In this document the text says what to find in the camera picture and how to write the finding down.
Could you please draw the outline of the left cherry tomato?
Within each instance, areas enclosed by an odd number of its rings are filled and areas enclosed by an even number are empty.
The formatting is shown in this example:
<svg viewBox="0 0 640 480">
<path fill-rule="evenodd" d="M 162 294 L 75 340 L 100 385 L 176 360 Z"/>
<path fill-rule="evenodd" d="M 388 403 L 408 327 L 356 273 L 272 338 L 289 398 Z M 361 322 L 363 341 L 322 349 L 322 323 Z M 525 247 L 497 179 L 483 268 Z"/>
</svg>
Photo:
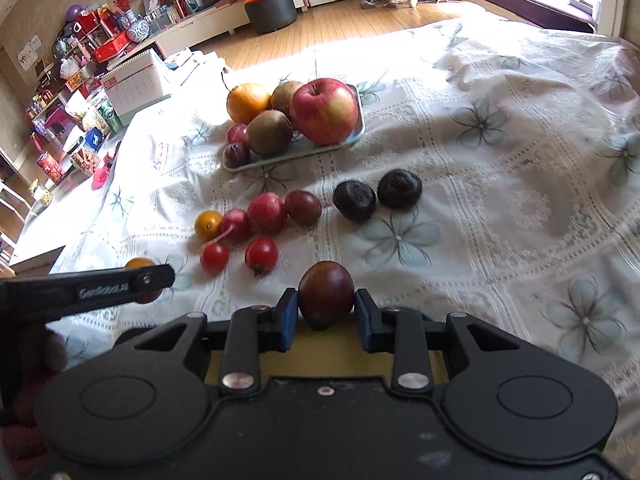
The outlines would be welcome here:
<svg viewBox="0 0 640 480">
<path fill-rule="evenodd" d="M 229 248 L 218 242 L 206 244 L 200 253 L 201 268 L 209 275 L 221 273 L 226 268 L 229 259 Z"/>
</svg>

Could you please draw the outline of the white floral lace tablecloth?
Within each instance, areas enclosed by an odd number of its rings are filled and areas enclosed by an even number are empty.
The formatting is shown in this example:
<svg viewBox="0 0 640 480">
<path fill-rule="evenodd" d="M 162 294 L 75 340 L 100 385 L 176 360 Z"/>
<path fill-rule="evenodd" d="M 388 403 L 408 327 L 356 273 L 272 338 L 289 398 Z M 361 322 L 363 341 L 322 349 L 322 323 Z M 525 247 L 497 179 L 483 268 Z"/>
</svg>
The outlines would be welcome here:
<svg viewBox="0 0 640 480">
<path fill-rule="evenodd" d="M 230 170 L 228 89 L 332 76 L 356 88 L 347 148 Z M 147 306 L 80 314 L 24 336 L 26 375 L 6 450 L 42 452 L 30 401 L 54 373 L 134 327 L 200 311 L 214 321 L 276 300 L 322 260 L 382 306 L 472 313 L 613 389 L 606 454 L 639 474 L 639 50 L 621 39 L 456 18 L 340 41 L 224 74 L 210 56 L 142 110 L 99 191 L 81 186 L 32 222 L 21 258 L 58 272 L 168 264 Z"/>
</svg>

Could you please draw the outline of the dark plum on plate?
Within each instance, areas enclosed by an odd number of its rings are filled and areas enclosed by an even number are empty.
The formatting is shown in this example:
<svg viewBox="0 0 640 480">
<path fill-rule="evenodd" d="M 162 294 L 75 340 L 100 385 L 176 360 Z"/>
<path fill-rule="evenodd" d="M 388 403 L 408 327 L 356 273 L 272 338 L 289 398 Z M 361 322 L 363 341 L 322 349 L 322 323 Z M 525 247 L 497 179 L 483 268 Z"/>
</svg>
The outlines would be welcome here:
<svg viewBox="0 0 640 480">
<path fill-rule="evenodd" d="M 240 142 L 230 143 L 222 154 L 226 168 L 239 168 L 250 163 L 250 149 Z"/>
</svg>

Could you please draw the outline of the large red apple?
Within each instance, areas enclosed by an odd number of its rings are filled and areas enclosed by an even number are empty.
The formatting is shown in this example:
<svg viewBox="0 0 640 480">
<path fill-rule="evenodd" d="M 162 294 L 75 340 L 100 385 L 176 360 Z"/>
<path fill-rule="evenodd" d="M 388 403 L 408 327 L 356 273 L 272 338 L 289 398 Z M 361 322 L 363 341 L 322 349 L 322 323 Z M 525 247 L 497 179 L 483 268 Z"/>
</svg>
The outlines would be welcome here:
<svg viewBox="0 0 640 480">
<path fill-rule="evenodd" d="M 341 144 L 352 134 L 359 116 L 356 93 L 337 79 L 315 79 L 295 91 L 290 115 L 294 128 L 312 143 Z"/>
</svg>

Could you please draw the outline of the red radish with root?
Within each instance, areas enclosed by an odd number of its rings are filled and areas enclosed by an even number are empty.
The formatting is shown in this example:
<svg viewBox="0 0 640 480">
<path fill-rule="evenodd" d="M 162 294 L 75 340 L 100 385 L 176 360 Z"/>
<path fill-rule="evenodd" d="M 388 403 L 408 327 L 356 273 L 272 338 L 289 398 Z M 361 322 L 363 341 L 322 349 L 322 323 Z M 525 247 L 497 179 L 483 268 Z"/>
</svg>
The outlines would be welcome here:
<svg viewBox="0 0 640 480">
<path fill-rule="evenodd" d="M 222 221 L 218 236 L 207 243 L 240 244 L 249 240 L 254 234 L 245 210 L 235 208 L 221 215 Z"/>
</svg>

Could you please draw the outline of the pink round dish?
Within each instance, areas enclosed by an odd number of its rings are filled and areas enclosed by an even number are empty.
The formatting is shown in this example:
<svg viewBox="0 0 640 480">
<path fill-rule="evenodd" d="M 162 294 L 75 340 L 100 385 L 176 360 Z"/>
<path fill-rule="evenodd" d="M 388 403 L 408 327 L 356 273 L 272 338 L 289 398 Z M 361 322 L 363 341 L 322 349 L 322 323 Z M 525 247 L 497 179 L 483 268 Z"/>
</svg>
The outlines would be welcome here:
<svg viewBox="0 0 640 480">
<path fill-rule="evenodd" d="M 93 191 L 99 190 L 100 188 L 104 187 L 104 184 L 110 177 L 111 169 L 112 164 L 110 162 L 107 162 L 103 166 L 99 166 L 98 168 L 96 168 L 96 172 L 93 174 L 91 183 L 91 188 L 93 189 Z"/>
</svg>

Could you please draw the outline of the white tv console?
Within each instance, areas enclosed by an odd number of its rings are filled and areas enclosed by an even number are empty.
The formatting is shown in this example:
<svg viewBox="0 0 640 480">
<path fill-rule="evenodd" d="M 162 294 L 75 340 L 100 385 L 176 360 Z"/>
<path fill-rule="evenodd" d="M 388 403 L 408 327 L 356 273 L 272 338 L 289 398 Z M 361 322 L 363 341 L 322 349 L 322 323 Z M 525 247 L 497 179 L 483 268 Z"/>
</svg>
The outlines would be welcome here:
<svg viewBox="0 0 640 480">
<path fill-rule="evenodd" d="M 168 56 L 223 34 L 234 35 L 238 28 L 250 22 L 244 6 L 243 1 L 221 8 L 212 6 L 160 32 L 153 41 L 160 53 Z"/>
</svg>

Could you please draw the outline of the front brown kiwi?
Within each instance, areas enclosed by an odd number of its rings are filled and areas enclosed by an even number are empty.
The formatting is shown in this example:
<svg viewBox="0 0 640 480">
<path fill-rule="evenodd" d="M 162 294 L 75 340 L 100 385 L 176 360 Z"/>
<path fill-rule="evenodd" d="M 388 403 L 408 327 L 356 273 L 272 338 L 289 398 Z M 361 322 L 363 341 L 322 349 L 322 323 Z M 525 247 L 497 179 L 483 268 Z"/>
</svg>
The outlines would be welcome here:
<svg viewBox="0 0 640 480">
<path fill-rule="evenodd" d="M 265 110 L 247 126 L 248 147 L 257 155 L 269 157 L 284 153 L 294 130 L 288 116 L 280 110 Z"/>
</svg>

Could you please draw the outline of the large orange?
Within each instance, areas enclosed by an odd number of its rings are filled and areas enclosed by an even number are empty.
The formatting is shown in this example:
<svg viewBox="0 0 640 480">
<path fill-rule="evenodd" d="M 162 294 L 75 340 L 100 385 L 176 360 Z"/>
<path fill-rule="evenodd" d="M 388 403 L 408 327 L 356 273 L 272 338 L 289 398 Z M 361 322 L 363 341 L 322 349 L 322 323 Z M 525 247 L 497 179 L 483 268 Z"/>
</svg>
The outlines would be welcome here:
<svg viewBox="0 0 640 480">
<path fill-rule="evenodd" d="M 261 84 L 238 84 L 227 96 L 227 112 L 232 122 L 248 125 L 270 107 L 271 93 Z"/>
</svg>

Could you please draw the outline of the white desk calendar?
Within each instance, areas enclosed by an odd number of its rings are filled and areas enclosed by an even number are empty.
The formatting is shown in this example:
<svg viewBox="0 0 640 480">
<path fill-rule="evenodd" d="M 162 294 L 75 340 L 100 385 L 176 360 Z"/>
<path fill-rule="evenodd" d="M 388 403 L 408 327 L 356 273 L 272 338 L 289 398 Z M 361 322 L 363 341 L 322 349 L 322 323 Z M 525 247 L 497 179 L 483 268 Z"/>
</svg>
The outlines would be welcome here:
<svg viewBox="0 0 640 480">
<path fill-rule="evenodd" d="M 171 95 L 171 70 L 154 50 L 146 50 L 104 74 L 101 84 L 120 122 Z"/>
</svg>

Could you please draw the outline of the golden metal tray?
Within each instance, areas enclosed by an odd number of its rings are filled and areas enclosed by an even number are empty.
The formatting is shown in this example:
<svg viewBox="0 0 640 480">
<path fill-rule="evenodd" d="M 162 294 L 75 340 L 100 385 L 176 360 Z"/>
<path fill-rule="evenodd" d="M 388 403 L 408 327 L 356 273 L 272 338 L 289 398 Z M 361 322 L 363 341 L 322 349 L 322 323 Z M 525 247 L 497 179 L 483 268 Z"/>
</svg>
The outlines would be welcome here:
<svg viewBox="0 0 640 480">
<path fill-rule="evenodd" d="M 298 319 L 292 348 L 286 353 L 266 352 L 260 356 L 265 385 L 270 377 L 383 377 L 392 382 L 393 356 L 368 353 L 360 346 L 353 316 L 323 332 L 312 330 Z"/>
</svg>

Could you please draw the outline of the black round ottoman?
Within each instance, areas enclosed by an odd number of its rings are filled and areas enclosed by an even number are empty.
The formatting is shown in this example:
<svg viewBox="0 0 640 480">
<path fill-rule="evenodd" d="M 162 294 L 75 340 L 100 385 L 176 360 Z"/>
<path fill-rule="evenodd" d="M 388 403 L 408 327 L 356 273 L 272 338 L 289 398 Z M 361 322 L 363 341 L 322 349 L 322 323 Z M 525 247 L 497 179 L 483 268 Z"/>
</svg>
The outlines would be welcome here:
<svg viewBox="0 0 640 480">
<path fill-rule="evenodd" d="M 244 6 L 257 35 L 270 34 L 297 21 L 294 0 L 255 0 Z"/>
</svg>

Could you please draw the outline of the dark red plum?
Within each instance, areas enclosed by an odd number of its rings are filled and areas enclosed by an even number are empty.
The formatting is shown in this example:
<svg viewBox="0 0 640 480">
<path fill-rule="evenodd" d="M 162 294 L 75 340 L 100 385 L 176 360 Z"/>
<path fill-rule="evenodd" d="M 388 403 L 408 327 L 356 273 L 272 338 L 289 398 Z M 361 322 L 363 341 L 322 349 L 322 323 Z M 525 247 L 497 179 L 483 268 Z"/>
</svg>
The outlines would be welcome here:
<svg viewBox="0 0 640 480">
<path fill-rule="evenodd" d="M 298 284 L 298 310 L 312 330 L 322 332 L 349 315 L 354 295 L 354 281 L 344 266 L 320 261 Z"/>
<path fill-rule="evenodd" d="M 311 192 L 295 190 L 286 196 L 285 209 L 288 216 L 299 226 L 312 226 L 321 216 L 322 205 L 318 197 Z"/>
</svg>

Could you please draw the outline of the right cherry tomato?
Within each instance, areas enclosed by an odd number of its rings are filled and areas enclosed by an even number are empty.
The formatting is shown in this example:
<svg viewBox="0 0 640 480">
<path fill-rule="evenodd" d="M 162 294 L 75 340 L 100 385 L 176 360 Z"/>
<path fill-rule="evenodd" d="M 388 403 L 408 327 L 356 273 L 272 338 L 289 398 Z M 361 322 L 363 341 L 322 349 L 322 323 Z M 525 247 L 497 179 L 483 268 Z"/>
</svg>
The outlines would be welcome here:
<svg viewBox="0 0 640 480">
<path fill-rule="evenodd" d="M 245 251 L 246 266 L 255 276 L 271 272 L 277 265 L 279 251 L 276 243 L 269 237 L 256 238 Z"/>
</svg>

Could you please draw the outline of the small orange tangerine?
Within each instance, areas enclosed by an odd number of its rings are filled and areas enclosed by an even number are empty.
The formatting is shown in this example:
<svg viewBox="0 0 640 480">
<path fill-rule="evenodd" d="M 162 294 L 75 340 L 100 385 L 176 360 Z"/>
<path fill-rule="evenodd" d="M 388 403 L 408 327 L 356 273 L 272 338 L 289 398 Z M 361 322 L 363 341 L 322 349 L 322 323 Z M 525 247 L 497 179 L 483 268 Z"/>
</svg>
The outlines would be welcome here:
<svg viewBox="0 0 640 480">
<path fill-rule="evenodd" d="M 136 294 L 137 304 L 150 304 L 160 298 L 165 285 L 164 270 L 156 262 L 146 257 L 134 257 L 125 265 L 126 270 L 137 270 L 132 281 L 132 291 Z"/>
</svg>

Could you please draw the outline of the black wrinkled fruit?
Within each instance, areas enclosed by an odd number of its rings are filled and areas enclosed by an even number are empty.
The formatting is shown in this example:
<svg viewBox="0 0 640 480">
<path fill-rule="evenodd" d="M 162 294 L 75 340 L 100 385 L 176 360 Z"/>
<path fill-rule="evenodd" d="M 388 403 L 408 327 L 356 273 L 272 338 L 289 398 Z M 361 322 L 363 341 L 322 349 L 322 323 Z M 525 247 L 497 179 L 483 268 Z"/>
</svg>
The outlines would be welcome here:
<svg viewBox="0 0 640 480">
<path fill-rule="evenodd" d="M 373 188 L 357 180 L 341 182 L 333 192 L 333 203 L 344 218 L 351 222 L 366 222 L 376 206 Z"/>
<path fill-rule="evenodd" d="M 421 179 L 408 170 L 390 170 L 378 182 L 378 200 L 392 209 L 406 209 L 414 206 L 422 195 Z"/>
</svg>

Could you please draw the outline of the red crabapple fruit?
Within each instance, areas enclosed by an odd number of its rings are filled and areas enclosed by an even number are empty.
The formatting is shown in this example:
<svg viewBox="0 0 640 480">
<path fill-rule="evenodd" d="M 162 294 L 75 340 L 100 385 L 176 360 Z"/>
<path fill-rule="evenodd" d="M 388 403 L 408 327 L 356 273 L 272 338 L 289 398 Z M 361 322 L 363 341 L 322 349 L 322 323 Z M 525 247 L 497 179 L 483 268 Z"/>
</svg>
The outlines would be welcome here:
<svg viewBox="0 0 640 480">
<path fill-rule="evenodd" d="M 265 235 L 277 235 L 286 223 L 284 201 L 274 193 L 262 193 L 254 198 L 247 207 L 247 217 L 255 232 Z"/>
</svg>

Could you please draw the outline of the red plum on plate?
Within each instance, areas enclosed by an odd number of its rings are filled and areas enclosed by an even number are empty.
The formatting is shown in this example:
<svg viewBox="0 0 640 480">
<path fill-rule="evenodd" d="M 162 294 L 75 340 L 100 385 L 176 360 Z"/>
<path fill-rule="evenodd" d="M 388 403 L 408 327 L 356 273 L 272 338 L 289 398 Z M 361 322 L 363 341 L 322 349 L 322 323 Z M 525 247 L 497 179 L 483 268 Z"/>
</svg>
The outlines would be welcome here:
<svg viewBox="0 0 640 480">
<path fill-rule="evenodd" d="M 226 132 L 226 139 L 229 144 L 247 144 L 247 125 L 233 124 Z"/>
</svg>

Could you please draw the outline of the cherry tomato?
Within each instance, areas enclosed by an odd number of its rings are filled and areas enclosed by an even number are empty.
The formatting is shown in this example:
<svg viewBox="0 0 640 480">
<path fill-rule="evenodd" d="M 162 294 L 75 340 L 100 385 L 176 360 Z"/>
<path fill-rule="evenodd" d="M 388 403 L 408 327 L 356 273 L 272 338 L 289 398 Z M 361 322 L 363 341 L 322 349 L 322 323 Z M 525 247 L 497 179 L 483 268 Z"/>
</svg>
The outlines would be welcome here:
<svg viewBox="0 0 640 480">
<path fill-rule="evenodd" d="M 209 275 L 221 273 L 226 268 L 229 259 L 229 248 L 218 242 L 206 244 L 200 253 L 201 268 Z"/>
<path fill-rule="evenodd" d="M 246 266 L 255 276 L 271 272 L 277 265 L 279 251 L 276 243 L 269 237 L 256 238 L 245 251 Z"/>
</svg>

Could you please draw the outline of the dark red plum on cloth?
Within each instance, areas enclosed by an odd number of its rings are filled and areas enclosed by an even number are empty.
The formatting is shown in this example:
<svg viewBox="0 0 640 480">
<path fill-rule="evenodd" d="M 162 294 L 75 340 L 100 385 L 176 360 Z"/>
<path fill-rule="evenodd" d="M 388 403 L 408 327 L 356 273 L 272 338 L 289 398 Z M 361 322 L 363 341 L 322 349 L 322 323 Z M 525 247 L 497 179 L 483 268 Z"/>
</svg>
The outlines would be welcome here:
<svg viewBox="0 0 640 480">
<path fill-rule="evenodd" d="M 286 196 L 285 209 L 288 216 L 299 226 L 312 226 L 321 216 L 322 205 L 318 197 L 311 192 L 295 190 Z"/>
</svg>

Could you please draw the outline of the small orange kumquat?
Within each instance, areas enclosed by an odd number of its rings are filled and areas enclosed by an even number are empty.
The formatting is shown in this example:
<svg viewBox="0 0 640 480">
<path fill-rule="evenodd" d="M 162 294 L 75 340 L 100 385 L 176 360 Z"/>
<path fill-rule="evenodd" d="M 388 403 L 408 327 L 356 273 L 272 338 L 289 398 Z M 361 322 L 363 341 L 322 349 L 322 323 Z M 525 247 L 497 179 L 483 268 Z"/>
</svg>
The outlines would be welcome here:
<svg viewBox="0 0 640 480">
<path fill-rule="evenodd" d="M 218 211 L 204 210 L 194 221 L 194 233 L 203 243 L 210 242 L 218 236 L 222 215 Z"/>
</svg>

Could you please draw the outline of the blue white porcelain vase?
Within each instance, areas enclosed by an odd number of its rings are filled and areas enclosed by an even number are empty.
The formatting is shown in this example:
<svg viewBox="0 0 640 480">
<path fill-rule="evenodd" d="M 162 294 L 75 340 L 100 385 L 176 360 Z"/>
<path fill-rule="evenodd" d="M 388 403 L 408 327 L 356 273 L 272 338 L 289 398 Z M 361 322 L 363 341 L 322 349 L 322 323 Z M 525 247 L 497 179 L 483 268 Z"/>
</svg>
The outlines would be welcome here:
<svg viewBox="0 0 640 480">
<path fill-rule="evenodd" d="M 150 34 L 150 25 L 144 18 L 139 18 L 133 10 L 125 11 L 128 28 L 126 35 L 134 44 L 141 44 Z"/>
</svg>

